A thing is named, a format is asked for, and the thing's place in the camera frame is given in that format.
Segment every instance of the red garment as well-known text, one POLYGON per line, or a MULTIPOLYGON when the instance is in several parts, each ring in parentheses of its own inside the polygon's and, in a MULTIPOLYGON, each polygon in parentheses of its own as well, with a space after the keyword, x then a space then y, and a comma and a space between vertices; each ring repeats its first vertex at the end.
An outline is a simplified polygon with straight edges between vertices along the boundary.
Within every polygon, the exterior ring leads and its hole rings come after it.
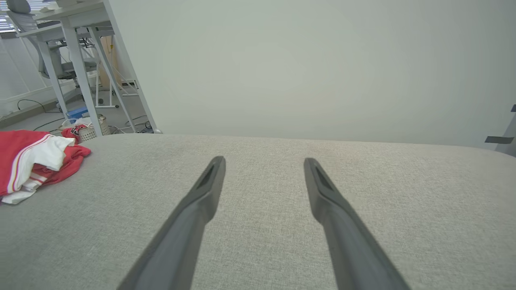
POLYGON ((79 144, 79 130, 85 128, 86 125, 75 125, 73 128, 63 129, 61 135, 66 138, 75 138, 75 145, 79 144))
POLYGON ((28 130, 0 132, 0 196, 20 190, 24 180, 20 180, 20 159, 27 158, 30 149, 46 142, 49 132, 28 130))
POLYGON ((32 175, 30 178, 37 180, 42 184, 54 184, 61 182, 79 170, 84 157, 88 156, 91 153, 91 150, 80 145, 75 145, 66 147, 64 153, 66 154, 66 157, 64 158, 63 166, 59 169, 59 171, 50 170, 46 166, 40 164, 34 164, 33 173, 41 176, 42 178, 34 178, 33 176, 36 175, 32 175))

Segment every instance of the white wall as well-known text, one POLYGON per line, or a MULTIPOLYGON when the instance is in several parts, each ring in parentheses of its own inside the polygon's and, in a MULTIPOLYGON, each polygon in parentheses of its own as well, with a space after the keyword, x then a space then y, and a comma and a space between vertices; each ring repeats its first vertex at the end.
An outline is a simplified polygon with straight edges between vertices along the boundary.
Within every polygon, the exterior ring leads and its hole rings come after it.
POLYGON ((164 133, 494 149, 512 119, 515 1, 109 4, 164 133))

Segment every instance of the white stripe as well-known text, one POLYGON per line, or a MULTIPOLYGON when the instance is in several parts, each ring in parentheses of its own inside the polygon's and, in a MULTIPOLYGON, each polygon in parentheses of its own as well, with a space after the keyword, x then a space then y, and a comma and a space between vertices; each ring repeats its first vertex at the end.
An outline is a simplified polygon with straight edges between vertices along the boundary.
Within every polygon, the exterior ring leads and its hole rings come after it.
POLYGON ((13 193, 13 192, 14 192, 14 191, 12 190, 12 188, 13 188, 13 184, 14 184, 14 182, 15 182, 15 179, 16 179, 16 177, 17 177, 17 175, 16 175, 16 164, 18 163, 18 159, 20 159, 20 157, 21 157, 21 155, 22 155, 22 152, 23 152, 25 149, 27 149, 27 148, 29 148, 29 147, 31 147, 31 146, 34 146, 34 145, 35 145, 36 143, 38 143, 39 141, 41 141, 41 140, 43 140, 43 139, 48 138, 48 136, 53 136, 53 135, 51 135, 51 134, 46 134, 45 136, 43 136, 43 138, 41 138, 41 139, 39 139, 38 141, 36 141, 36 142, 34 142, 34 143, 30 144, 29 146, 26 146, 26 147, 22 148, 22 149, 18 152, 18 154, 17 154, 17 155, 16 155, 16 157, 14 158, 14 161, 12 162, 12 166, 11 166, 11 178, 9 179, 9 183, 7 184, 7 193, 11 194, 11 193, 13 193))
POLYGON ((41 175, 39 175, 39 174, 35 174, 34 172, 31 172, 31 173, 30 173, 30 177, 32 177, 32 178, 36 178, 36 179, 39 179, 39 180, 41 180, 41 181, 43 181, 43 182, 45 182, 45 180, 46 180, 46 177, 41 176, 41 175))

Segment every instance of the gray upholstered ottoman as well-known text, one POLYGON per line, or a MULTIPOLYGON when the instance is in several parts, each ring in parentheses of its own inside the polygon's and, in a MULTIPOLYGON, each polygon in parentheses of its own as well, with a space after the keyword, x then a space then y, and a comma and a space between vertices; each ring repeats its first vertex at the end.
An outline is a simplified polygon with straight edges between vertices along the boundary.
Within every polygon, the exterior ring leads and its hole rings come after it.
POLYGON ((336 288, 303 160, 316 158, 413 289, 516 287, 516 158, 450 146, 119 134, 0 206, 4 289, 113 289, 216 155, 227 160, 194 289, 336 288))

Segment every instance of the clothing pile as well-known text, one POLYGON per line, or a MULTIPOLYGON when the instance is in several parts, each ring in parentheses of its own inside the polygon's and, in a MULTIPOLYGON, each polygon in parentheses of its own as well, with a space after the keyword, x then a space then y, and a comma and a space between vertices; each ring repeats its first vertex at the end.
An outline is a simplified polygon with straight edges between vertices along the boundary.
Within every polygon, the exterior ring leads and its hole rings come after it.
POLYGON ((0 150, 0 199, 10 204, 70 177, 91 153, 75 138, 27 130, 0 132, 0 150))

